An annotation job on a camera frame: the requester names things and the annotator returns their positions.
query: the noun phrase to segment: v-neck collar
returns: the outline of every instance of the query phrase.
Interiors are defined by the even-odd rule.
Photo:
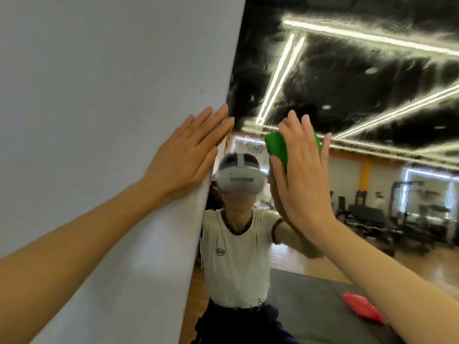
[[[249,219],[249,222],[247,222],[246,226],[244,227],[244,229],[242,231],[235,231],[233,229],[233,227],[231,227],[230,223],[228,222],[228,219],[226,217],[226,210],[223,209],[221,211],[221,215],[222,215],[222,220],[223,222],[225,223],[225,226],[226,228],[231,232],[232,235],[243,235],[246,231],[249,230],[250,226],[252,225],[252,221],[253,221],[253,210],[252,210],[252,215],[250,216],[250,219]]]

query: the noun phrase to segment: orange pillar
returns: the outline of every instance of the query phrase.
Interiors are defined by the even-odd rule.
[[[370,182],[371,162],[363,161],[360,172],[359,191],[368,191],[368,183]]]

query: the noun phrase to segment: hand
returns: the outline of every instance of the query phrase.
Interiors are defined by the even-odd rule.
[[[328,184],[331,134],[325,136],[319,155],[309,116],[303,116],[300,123],[295,111],[279,124],[279,132],[288,154],[287,174],[280,159],[271,157],[280,200],[290,221],[305,235],[314,235],[335,219]]]
[[[234,117],[221,123],[227,114],[225,103],[214,115],[211,107],[197,118],[190,115],[159,148],[141,182],[160,196],[161,206],[186,196],[202,183],[215,162],[218,144],[233,128]]]

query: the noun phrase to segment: red object on mat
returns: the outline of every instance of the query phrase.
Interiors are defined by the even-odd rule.
[[[346,292],[343,295],[343,300],[355,311],[357,315],[367,320],[377,321],[386,324],[386,320],[380,314],[378,308],[371,304],[366,297],[355,295],[350,292]]]

